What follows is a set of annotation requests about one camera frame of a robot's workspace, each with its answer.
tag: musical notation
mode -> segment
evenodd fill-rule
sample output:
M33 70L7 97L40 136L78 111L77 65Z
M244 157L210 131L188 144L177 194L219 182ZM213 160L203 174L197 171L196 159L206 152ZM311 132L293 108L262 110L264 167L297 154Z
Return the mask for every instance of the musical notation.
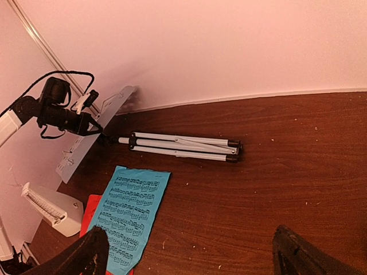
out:
M169 174L116 168L89 226L107 233L111 273L125 274L140 259Z

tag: white wall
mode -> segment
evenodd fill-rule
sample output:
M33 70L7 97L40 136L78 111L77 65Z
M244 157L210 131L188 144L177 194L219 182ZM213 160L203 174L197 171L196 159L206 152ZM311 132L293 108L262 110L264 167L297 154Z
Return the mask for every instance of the white wall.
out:
M0 1L0 111L10 105L37 78L53 70L29 37L19 19ZM38 85L31 95L38 97ZM31 241L40 217L21 198L26 182L56 189L61 179L55 168L65 150L75 140L71 135L59 140L42 140L33 119L0 148L0 215L16 249Z
M364 0L19 0L68 69L136 108L367 87Z

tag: black cable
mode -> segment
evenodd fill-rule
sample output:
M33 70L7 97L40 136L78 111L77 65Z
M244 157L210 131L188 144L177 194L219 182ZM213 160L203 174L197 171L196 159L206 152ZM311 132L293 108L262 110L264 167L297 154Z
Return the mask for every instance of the black cable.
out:
M79 72L77 70L54 70L52 72L49 72L43 76L41 76L39 79L37 79L34 83L31 84L31 86L28 87L28 89L20 95L20 97L18 97L13 103L10 104L9 107L7 107L3 112L1 112L0 117L3 116L8 110L10 110L15 103L18 102L19 99L21 99L22 97L24 97L27 93L29 93L29 91L37 84L39 83L42 79L50 76L51 74L55 74L55 73L59 73L59 74L80 74L80 75L84 75L84 76L90 76L91 77L91 82L89 82L87 88L85 89L84 94L86 94L87 90L90 88L90 86L93 84L94 82L94 75L92 73L88 73L88 72Z
M76 105L76 101L74 102L74 104L70 107L70 110L71 111L76 111L75 109L73 109L74 107L75 107L75 105Z
M61 107L61 108L66 108L67 106L69 106L69 104L71 102L71 91L68 90L67 92L68 92L68 102L64 105L59 105L59 107Z
M41 138L43 138L43 139L58 139L58 138L62 137L63 135L65 135L65 133L66 133L66 131L63 129L62 131L60 131L60 132L62 132L62 134L60 134L58 136L45 136L45 132L47 131L47 127L48 127L47 124L45 124L45 125L46 125L46 127L41 132Z

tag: brown wood grain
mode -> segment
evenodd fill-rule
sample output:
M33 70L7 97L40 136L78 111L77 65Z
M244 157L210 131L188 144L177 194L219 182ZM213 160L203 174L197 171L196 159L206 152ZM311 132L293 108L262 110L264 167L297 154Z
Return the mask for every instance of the brown wood grain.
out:
M366 112L367 93L335 93L116 117L110 134L234 138L245 154L229 164L95 144L59 191L86 203L103 193L116 165L172 172L136 275L272 274L280 224L367 272ZM44 262L76 238L42 223L31 248Z

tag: baseboard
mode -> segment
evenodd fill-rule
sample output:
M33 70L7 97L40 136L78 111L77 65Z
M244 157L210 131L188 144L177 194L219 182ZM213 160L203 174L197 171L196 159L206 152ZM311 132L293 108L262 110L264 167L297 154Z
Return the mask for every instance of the baseboard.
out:
M178 103L178 104L158 105L154 107L140 108L140 109L134 109L134 110L120 109L118 110L116 115L119 116L119 115L125 115L127 113L147 112L147 111L152 111L152 110L166 109L166 108L172 108L172 107L184 106L184 105L196 105L196 104L205 104L205 103L214 103L214 102L222 102L222 101L241 100L241 99L256 99L260 97L313 95L313 94L319 94L319 93L352 93L352 92L367 92L367 88L324 89L324 90L311 90L311 91L285 91L285 92L275 92L275 93L274 92L254 93L254 94L248 94L244 96L221 97L221 98L216 98L216 99L189 101L189 102Z

